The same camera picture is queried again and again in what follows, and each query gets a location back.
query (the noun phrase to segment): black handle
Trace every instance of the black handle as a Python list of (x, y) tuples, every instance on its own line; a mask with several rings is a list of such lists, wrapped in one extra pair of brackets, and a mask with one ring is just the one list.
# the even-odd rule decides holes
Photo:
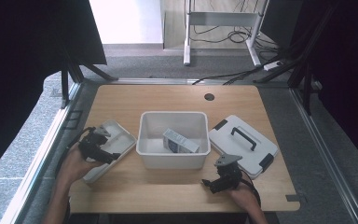
[(235, 132), (237, 132), (242, 137), (244, 137), (246, 140), (248, 140), (250, 143), (252, 143), (251, 150), (255, 151), (256, 143), (255, 143), (254, 140), (252, 140), (252, 138), (248, 137), (248, 135), (246, 135), (245, 133), (241, 132), (238, 128), (233, 128), (232, 131), (231, 131), (231, 135), (234, 135)]

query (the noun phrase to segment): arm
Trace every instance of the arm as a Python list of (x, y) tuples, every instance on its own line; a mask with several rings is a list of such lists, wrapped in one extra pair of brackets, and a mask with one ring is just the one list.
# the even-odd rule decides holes
[(68, 205), (68, 194), (71, 185), (86, 175), (92, 168), (103, 165), (102, 162), (88, 162), (82, 158), (78, 144), (68, 152), (57, 175), (56, 183), (51, 192), (48, 210), (43, 219), (44, 224), (62, 223)]
[[(242, 174), (242, 178), (252, 183), (248, 175)], [(230, 189), (227, 193), (241, 209), (249, 214), (254, 224), (267, 224), (264, 212), (261, 210), (255, 195), (248, 186), (240, 183), (236, 189)]]

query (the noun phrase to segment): white bin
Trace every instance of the white bin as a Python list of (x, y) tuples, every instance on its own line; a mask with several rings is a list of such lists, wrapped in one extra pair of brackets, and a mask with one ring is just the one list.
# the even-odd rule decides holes
[[(168, 129), (200, 146), (197, 153), (173, 153), (163, 146)], [(136, 151), (148, 169), (200, 169), (211, 152), (208, 119), (191, 111), (148, 111), (141, 116)]]

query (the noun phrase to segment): wooden tabletop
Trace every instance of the wooden tabletop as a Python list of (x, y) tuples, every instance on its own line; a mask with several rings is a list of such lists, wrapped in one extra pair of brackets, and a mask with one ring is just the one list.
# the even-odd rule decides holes
[[(204, 96), (211, 93), (214, 100)], [(269, 117), (254, 86), (104, 85), (98, 90), (86, 127), (114, 119), (136, 138), (145, 111), (200, 111), (211, 130), (236, 115), (277, 144)], [(214, 167), (219, 154), (212, 148), (199, 170), (148, 170), (131, 150), (92, 184), (76, 181), (71, 187), (72, 213), (241, 212), (225, 192), (212, 194), (202, 179), (219, 177)], [(295, 211), (299, 202), (281, 152), (267, 171), (254, 180), (263, 211)]]

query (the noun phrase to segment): black curtain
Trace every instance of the black curtain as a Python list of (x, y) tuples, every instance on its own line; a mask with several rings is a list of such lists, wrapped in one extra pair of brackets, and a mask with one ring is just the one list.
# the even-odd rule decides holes
[(106, 64), (89, 1), (0, 1), (0, 158), (66, 55)]
[(318, 41), (312, 72), (323, 85), (324, 106), (358, 148), (358, 1), (340, 1)]

